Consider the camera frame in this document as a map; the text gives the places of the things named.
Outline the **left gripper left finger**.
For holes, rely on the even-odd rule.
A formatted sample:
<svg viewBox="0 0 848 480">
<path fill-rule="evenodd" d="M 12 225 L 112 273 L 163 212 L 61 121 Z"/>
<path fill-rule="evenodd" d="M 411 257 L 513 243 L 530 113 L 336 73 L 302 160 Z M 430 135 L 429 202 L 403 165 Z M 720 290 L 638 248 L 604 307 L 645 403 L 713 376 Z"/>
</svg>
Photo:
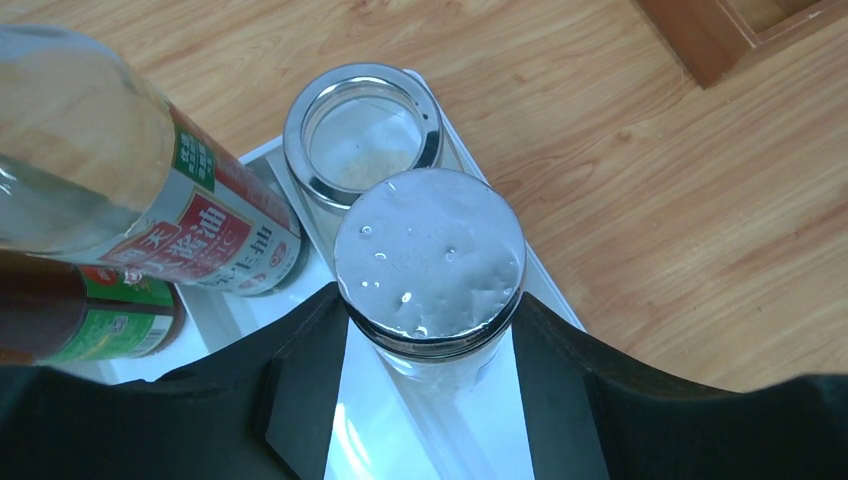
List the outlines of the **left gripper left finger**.
<svg viewBox="0 0 848 480">
<path fill-rule="evenodd" d="M 348 316 L 335 283 L 153 382 L 1 371 L 5 479 L 320 479 Z"/>
</svg>

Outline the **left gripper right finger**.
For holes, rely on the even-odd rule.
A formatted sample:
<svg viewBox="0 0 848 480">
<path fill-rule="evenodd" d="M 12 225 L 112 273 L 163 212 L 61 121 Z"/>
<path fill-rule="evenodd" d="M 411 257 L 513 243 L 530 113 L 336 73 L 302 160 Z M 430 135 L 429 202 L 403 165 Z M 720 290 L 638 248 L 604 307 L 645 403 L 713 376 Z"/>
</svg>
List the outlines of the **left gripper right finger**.
<svg viewBox="0 0 848 480">
<path fill-rule="evenodd" d="M 512 322 L 539 479 L 843 479 L 847 378 L 737 393 L 647 365 L 531 295 Z"/>
</svg>

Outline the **white-lid spice shaker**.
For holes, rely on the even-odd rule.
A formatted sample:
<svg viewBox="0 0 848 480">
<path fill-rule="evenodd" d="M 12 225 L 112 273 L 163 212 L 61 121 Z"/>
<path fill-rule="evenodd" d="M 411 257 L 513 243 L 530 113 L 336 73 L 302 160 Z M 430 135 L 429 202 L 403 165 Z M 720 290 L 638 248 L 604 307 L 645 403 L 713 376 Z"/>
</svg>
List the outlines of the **white-lid spice shaker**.
<svg viewBox="0 0 848 480">
<path fill-rule="evenodd" d="M 470 388 L 508 329 L 528 246 L 508 202 L 473 175 L 393 175 L 344 216 L 333 266 L 351 319 L 403 377 L 437 392 Z"/>
</svg>

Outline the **yellow-cap green bottle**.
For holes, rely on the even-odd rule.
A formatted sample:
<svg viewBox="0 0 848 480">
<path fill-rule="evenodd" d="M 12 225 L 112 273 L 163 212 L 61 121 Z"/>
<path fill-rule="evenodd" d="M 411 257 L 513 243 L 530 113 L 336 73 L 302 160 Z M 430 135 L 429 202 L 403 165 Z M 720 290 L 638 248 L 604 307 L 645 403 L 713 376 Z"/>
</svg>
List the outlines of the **yellow-cap green bottle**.
<svg viewBox="0 0 848 480">
<path fill-rule="evenodd" d="M 144 357 L 166 348 L 184 321 L 170 283 L 128 284 L 104 267 L 1 254 L 4 365 Z"/>
</svg>

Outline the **black-cap clear sauce bottle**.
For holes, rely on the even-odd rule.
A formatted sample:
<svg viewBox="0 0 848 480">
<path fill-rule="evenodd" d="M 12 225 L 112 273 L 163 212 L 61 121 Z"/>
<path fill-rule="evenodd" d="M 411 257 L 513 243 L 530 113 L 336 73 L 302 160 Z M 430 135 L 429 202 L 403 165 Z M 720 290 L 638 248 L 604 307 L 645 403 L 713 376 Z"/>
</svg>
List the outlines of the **black-cap clear sauce bottle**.
<svg viewBox="0 0 848 480">
<path fill-rule="evenodd" d="M 240 296 L 307 245 L 284 196 L 119 55 L 51 25 L 1 28 L 1 246 Z"/>
</svg>

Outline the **clear lidded glass jar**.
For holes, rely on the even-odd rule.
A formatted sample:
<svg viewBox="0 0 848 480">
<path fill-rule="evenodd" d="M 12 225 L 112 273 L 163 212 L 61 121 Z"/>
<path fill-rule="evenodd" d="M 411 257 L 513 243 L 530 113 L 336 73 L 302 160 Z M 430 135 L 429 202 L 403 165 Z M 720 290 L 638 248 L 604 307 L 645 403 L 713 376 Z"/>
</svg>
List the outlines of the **clear lidded glass jar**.
<svg viewBox="0 0 848 480">
<path fill-rule="evenodd" d="M 381 63 L 319 75 L 292 102 L 283 128 L 305 218 L 326 250 L 366 190 L 397 173 L 441 166 L 444 149 L 433 95 L 410 73 Z"/>
</svg>

